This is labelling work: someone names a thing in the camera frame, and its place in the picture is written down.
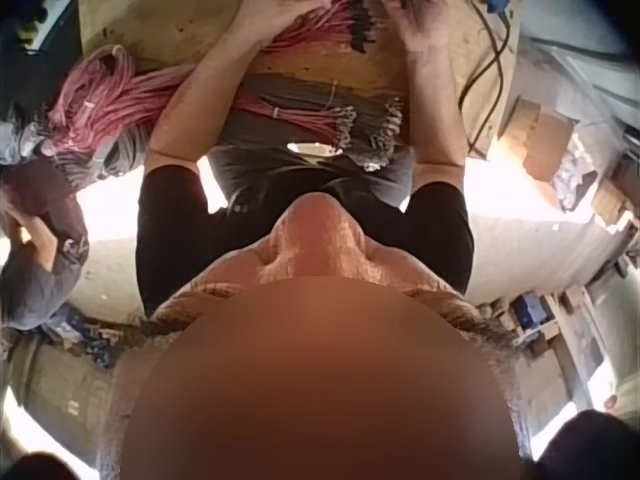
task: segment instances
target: concrete floor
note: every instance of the concrete floor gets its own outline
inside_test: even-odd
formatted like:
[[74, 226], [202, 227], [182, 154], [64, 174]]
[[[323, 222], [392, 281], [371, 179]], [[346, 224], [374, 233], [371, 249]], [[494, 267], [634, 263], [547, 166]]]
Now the concrete floor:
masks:
[[[91, 254], [72, 301], [94, 318], [130, 323], [141, 312], [134, 263], [140, 182], [135, 171], [80, 194]], [[476, 241], [468, 291], [474, 304], [583, 284], [622, 238], [594, 222], [588, 209], [565, 215], [551, 208], [504, 166], [469, 160], [465, 183]]]

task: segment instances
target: black t-shirt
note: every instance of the black t-shirt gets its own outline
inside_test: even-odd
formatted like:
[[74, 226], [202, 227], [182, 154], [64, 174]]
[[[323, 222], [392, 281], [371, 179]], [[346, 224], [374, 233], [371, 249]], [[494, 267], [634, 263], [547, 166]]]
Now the black t-shirt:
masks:
[[208, 213], [198, 175], [167, 166], [142, 184], [136, 267], [138, 288], [150, 315], [222, 255], [267, 235], [295, 198], [321, 191], [334, 196], [377, 242], [400, 248], [464, 293], [473, 262], [473, 236], [462, 193], [446, 183], [416, 191], [403, 213], [363, 189], [341, 188], [322, 171], [291, 171]]

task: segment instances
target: sleeve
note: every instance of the sleeve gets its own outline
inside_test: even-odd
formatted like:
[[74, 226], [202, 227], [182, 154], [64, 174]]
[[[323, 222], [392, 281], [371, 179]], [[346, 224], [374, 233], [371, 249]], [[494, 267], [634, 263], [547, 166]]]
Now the sleeve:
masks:
[[207, 265], [212, 218], [200, 177], [179, 166], [149, 172], [138, 203], [136, 275], [151, 315]]
[[38, 264], [33, 245], [12, 250], [0, 275], [2, 323], [30, 330], [48, 320], [57, 308], [51, 298], [55, 282], [55, 276]]
[[443, 182], [420, 187], [411, 195], [404, 224], [406, 250], [464, 294], [474, 242], [463, 193]]

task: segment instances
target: wooden table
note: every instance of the wooden table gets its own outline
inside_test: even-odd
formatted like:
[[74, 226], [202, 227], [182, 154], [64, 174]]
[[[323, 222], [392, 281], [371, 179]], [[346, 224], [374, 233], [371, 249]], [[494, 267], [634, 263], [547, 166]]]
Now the wooden table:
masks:
[[[264, 56], [255, 62], [258, 72], [277, 72], [297, 78], [336, 83], [360, 95], [394, 93], [406, 96], [402, 47], [386, 20], [379, 0], [365, 0], [376, 18], [375, 43], [365, 55], [332, 44], [292, 49]], [[450, 0], [451, 57], [458, 91], [474, 72], [493, 56], [489, 36], [469, 0]], [[520, 33], [523, 0], [509, 7], [511, 41], [502, 56], [505, 88], [478, 147], [486, 151], [502, 118], [511, 85]], [[142, 68], [197, 62], [226, 29], [238, 0], [79, 0], [80, 26], [85, 53], [107, 43], [121, 43]], [[488, 17], [498, 44], [504, 27], [494, 15]], [[497, 69], [492, 68], [473, 88], [465, 102], [463, 118], [469, 136], [487, 115], [498, 91]]]

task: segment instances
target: black cable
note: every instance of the black cable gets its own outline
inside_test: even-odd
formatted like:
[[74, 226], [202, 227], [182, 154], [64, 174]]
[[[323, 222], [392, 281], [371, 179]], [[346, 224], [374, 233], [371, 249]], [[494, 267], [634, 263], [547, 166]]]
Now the black cable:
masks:
[[489, 25], [489, 22], [487, 22], [487, 19], [482, 14], [482, 11], [480, 11], [478, 6], [473, 1], [471, 1], [470, 3], [471, 3], [471, 6], [473, 7], [474, 11], [476, 12], [478, 17], [480, 18], [480, 21], [482, 22], [482, 25], [484, 26], [485, 30], [487, 31], [487, 33], [489, 35], [489, 40], [491, 41], [491, 48], [493, 49], [494, 56], [489, 61], [489, 63], [487, 63], [487, 65], [485, 65], [482, 68], [482, 70], [480, 70], [471, 79], [469, 79], [469, 81], [467, 82], [465, 87], [462, 89], [462, 93], [461, 93], [460, 99], [458, 101], [458, 108], [459, 108], [460, 112], [462, 112], [462, 109], [464, 107], [464, 101], [466, 100], [466, 98], [469, 95], [469, 92], [471, 91], [473, 86], [478, 82], [478, 80], [480, 80], [480, 78], [482, 78], [483, 75], [485, 75], [489, 71], [489, 69], [494, 64], [497, 64], [498, 77], [499, 77], [498, 95], [496, 96], [496, 99], [495, 99], [493, 105], [491, 106], [491, 109], [489, 110], [489, 113], [487, 114], [487, 116], [485, 117], [484, 121], [480, 125], [480, 128], [479, 128], [478, 132], [476, 133], [475, 137], [473, 138], [473, 140], [469, 141], [469, 153], [471, 153], [473, 151], [476, 151], [480, 155], [484, 155], [482, 152], [480, 152], [476, 148], [476, 144], [478, 143], [478, 140], [480, 139], [480, 136], [482, 135], [482, 132], [484, 131], [485, 127], [489, 123], [489, 120], [491, 119], [491, 116], [496, 111], [496, 108], [498, 108], [498, 104], [500, 103], [500, 99], [502, 98], [502, 93], [504, 92], [504, 83], [505, 83], [504, 82], [504, 71], [502, 69], [502, 62], [500, 61], [500, 58], [501, 58], [502, 54], [504, 53], [504, 51], [507, 49], [507, 46], [509, 45], [509, 40], [511, 38], [511, 25], [509, 24], [509, 20], [507, 19], [507, 16], [506, 16], [505, 13], [501, 13], [501, 14], [498, 15], [500, 20], [502, 21], [505, 29], [506, 29], [506, 34], [505, 34], [505, 37], [504, 37], [504, 41], [503, 41], [502, 45], [500, 46], [500, 48], [498, 48], [498, 42], [497, 42], [496, 37], [495, 37], [495, 35], [493, 33], [493, 30], [491, 29], [491, 26]]

